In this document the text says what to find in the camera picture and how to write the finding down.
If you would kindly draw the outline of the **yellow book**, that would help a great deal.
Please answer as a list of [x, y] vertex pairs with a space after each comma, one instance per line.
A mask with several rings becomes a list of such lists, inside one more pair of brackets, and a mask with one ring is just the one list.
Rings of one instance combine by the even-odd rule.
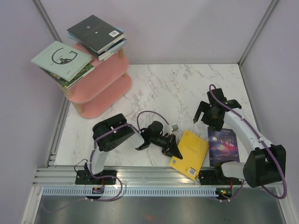
[[195, 181], [207, 154], [208, 142], [185, 130], [178, 143], [178, 149], [183, 159], [173, 156], [169, 166]]

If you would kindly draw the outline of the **purple Robinson Crusoe book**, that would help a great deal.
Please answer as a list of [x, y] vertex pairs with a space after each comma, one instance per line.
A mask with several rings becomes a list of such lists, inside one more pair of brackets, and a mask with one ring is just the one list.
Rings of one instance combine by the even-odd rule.
[[240, 161], [237, 137], [232, 129], [215, 131], [208, 127], [209, 162], [211, 167], [224, 161]]

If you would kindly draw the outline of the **teal 20000 Leagues book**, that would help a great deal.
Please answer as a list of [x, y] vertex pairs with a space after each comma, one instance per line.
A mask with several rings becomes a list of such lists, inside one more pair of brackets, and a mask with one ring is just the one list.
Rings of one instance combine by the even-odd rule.
[[115, 43], [113, 46], [109, 47], [104, 52], [100, 53], [98, 55], [98, 60], [107, 60], [112, 54], [116, 53], [118, 50], [120, 50], [122, 47], [124, 47], [128, 43], [127, 39], [123, 38], [117, 43]]

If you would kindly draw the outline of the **green secret garden book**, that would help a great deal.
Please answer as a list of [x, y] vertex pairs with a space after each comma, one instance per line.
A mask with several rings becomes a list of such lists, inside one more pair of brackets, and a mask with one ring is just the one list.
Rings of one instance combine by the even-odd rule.
[[87, 74], [92, 72], [94, 70], [94, 67], [89, 63], [86, 65], [71, 81], [66, 81], [62, 79], [61, 77], [41, 68], [47, 75], [49, 75], [52, 79], [54, 79], [63, 89], [68, 90], [70, 89], [74, 84], [79, 82], [81, 79], [83, 79]]

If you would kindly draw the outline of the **pale grey G book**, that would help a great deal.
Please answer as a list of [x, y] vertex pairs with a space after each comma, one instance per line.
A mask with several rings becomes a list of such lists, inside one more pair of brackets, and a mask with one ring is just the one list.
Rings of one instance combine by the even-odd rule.
[[92, 59], [90, 54], [54, 41], [35, 56], [31, 62], [69, 82]]

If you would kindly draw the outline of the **black hardcover book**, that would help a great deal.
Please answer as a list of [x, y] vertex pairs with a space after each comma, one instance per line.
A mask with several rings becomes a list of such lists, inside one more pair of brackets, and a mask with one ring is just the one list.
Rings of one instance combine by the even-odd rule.
[[87, 17], [67, 31], [97, 53], [125, 37], [122, 31], [95, 15]]

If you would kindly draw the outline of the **light blue book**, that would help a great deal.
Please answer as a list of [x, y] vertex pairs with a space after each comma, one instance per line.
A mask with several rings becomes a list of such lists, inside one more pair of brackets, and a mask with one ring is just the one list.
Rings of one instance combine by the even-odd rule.
[[113, 46], [115, 43], [123, 39], [125, 37], [125, 34], [123, 33], [122, 29], [119, 30], [117, 28], [113, 28], [113, 30], [109, 32], [92, 31], [91, 35], [89, 35], [88, 37], [80, 38], [79, 35], [73, 35], [69, 32], [68, 37], [87, 47], [96, 54], [100, 54], [101, 52], [107, 50], [109, 47]]

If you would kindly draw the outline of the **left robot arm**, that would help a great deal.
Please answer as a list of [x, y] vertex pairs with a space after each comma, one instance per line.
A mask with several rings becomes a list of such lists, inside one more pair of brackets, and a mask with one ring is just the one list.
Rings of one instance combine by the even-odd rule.
[[137, 151], [147, 149], [151, 144], [161, 148], [168, 157], [183, 159], [173, 133], [163, 134], [164, 126], [153, 121], [147, 128], [134, 127], [122, 113], [97, 123], [93, 127], [93, 151], [85, 164], [86, 179], [91, 184], [102, 180], [102, 172], [110, 151], [127, 141]]

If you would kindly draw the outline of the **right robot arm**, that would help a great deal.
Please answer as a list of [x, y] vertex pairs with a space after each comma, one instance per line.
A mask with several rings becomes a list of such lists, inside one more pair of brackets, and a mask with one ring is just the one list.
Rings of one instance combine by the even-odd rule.
[[247, 150], [245, 162], [233, 159], [217, 161], [213, 177], [223, 184], [230, 178], [244, 180], [252, 187], [285, 182], [286, 150], [282, 145], [274, 145], [248, 121], [237, 100], [228, 100], [221, 88], [213, 84], [207, 92], [208, 102], [201, 101], [193, 122], [201, 120], [208, 126], [211, 137], [224, 138], [224, 125], [230, 127]]

